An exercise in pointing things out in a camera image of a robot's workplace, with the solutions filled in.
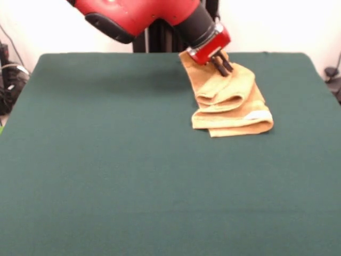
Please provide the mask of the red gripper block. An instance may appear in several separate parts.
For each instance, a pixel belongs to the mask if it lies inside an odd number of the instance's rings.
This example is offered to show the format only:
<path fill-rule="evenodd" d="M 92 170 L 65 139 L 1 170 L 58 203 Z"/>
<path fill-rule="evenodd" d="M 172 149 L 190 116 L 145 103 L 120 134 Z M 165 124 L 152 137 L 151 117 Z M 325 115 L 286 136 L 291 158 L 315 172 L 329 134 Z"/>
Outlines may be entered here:
<path fill-rule="evenodd" d="M 189 56 L 199 65 L 205 65 L 212 58 L 212 64 L 223 77 L 233 72 L 228 55 L 220 51 L 231 42 L 231 37 L 222 23 L 216 23 L 213 35 L 201 46 L 187 48 Z"/>

